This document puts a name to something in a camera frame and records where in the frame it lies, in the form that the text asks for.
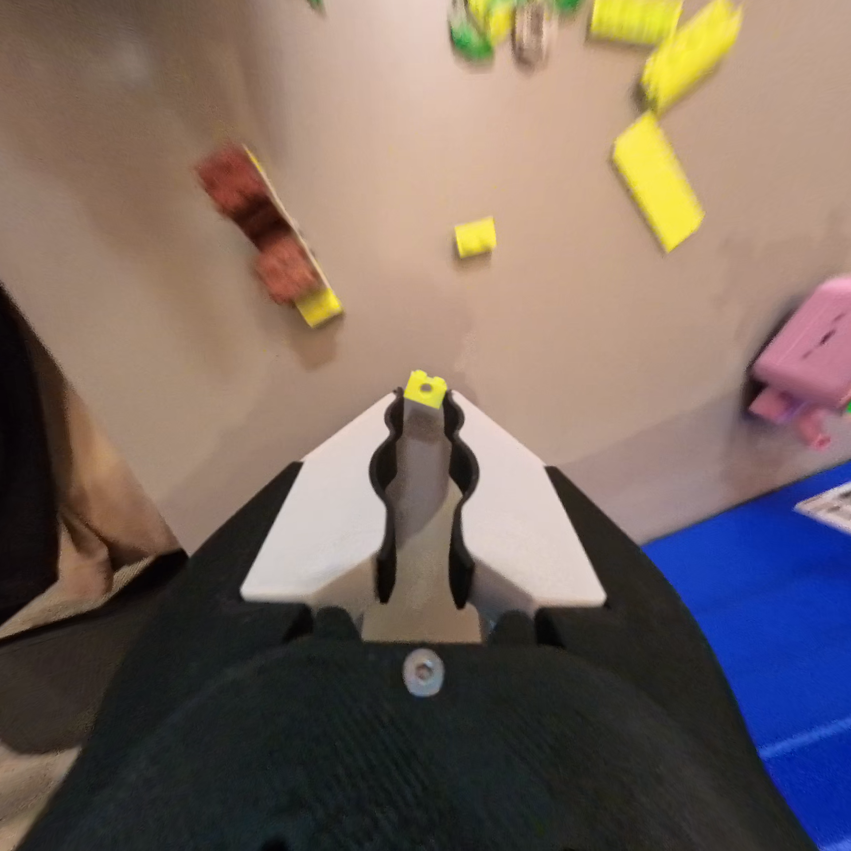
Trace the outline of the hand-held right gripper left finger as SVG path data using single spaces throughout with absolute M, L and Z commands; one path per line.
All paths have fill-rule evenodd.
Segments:
M 244 601 L 338 608 L 357 628 L 397 575 L 387 489 L 398 472 L 402 392 L 380 398 L 306 454 L 241 585 Z

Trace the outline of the scattered green leaf pieces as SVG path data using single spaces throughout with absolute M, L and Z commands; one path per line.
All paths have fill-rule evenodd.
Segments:
M 452 1 L 448 5 L 449 40 L 464 60 L 484 64 L 494 58 L 495 48 L 511 39 L 515 8 L 523 1 Z M 572 17 L 581 1 L 549 1 L 558 25 Z

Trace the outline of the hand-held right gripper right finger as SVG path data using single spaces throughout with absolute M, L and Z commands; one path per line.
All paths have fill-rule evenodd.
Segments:
M 449 543 L 455 607 L 492 624 L 510 611 L 601 608 L 606 591 L 545 462 L 452 390 L 444 434 L 461 494 Z

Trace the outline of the pink toy pot with plant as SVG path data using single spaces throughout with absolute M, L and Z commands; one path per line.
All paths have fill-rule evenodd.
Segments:
M 793 431 L 811 449 L 829 446 L 825 421 L 849 415 L 850 277 L 822 282 L 789 315 L 750 366 L 746 411 Z

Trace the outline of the grey round plate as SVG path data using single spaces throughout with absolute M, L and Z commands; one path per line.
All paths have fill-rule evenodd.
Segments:
M 550 56 L 557 28 L 556 13 L 551 2 L 518 2 L 512 35 L 517 61 L 527 69 L 544 66 Z

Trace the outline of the brown and lime brick assembly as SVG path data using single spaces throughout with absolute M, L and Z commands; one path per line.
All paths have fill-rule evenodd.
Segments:
M 247 146 L 224 144 L 207 154 L 195 172 L 219 213 L 253 246 L 254 274 L 272 302 L 292 307 L 309 328 L 343 316 L 315 253 Z

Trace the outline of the blue plastic bin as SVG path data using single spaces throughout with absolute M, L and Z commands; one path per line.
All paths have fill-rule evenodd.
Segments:
M 820 849 L 850 841 L 850 543 L 796 505 L 849 484 L 849 473 L 835 466 L 644 545 Z

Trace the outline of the small lime toy brick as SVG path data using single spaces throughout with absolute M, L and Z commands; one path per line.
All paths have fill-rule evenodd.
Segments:
M 448 390 L 445 379 L 431 376 L 423 369 L 415 369 L 410 373 L 402 397 L 433 410 L 439 410 Z
M 453 239 L 456 256 L 461 261 L 492 254 L 497 247 L 494 216 L 456 225 L 453 228 Z

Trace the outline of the short lime flat tile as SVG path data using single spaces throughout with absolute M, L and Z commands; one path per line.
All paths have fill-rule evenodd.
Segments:
M 706 212 L 653 112 L 615 139 L 611 161 L 665 253 L 703 224 Z

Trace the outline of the person's leg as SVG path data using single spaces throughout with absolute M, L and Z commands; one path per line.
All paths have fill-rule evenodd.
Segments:
M 58 589 L 99 601 L 115 574 L 180 550 L 154 501 L 34 332 L 28 332 L 58 505 Z

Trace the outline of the lime narrow studded plate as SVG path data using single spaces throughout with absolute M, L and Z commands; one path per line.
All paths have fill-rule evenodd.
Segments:
M 655 46 L 676 30 L 683 12 L 675 1 L 595 1 L 588 27 L 592 39 Z

